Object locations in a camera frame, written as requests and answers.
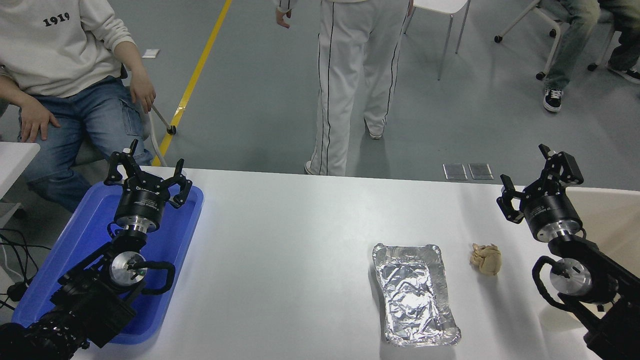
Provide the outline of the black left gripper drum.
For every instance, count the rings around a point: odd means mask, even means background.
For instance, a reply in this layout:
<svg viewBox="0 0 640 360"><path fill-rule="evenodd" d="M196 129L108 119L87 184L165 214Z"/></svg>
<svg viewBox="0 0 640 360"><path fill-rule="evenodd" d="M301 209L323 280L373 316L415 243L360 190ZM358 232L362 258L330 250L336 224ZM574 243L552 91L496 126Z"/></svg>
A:
<svg viewBox="0 0 640 360"><path fill-rule="evenodd" d="M168 189L147 189L136 183L125 182L122 185L122 196L114 221L119 226L123 226L128 219L138 217L146 219L154 226L159 226L169 198Z"/></svg>

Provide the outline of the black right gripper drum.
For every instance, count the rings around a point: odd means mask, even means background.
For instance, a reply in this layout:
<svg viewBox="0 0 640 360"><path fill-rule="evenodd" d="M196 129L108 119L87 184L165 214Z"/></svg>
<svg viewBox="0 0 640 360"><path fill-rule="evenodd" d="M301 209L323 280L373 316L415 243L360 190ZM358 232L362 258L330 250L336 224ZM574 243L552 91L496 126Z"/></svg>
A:
<svg viewBox="0 0 640 360"><path fill-rule="evenodd" d="M534 239L555 239L583 229L565 186L527 186L523 193L521 212Z"/></svg>

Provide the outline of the person's right hand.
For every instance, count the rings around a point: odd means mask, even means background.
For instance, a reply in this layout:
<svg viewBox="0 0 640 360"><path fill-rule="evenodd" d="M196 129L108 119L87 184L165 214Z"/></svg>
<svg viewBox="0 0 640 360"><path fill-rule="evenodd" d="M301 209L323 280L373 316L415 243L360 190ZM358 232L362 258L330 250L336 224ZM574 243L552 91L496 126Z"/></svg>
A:
<svg viewBox="0 0 640 360"><path fill-rule="evenodd" d="M46 109L36 98L27 95L20 105L21 125L20 141L35 143L37 139L46 141L50 127L61 128L61 123L54 114Z"/></svg>

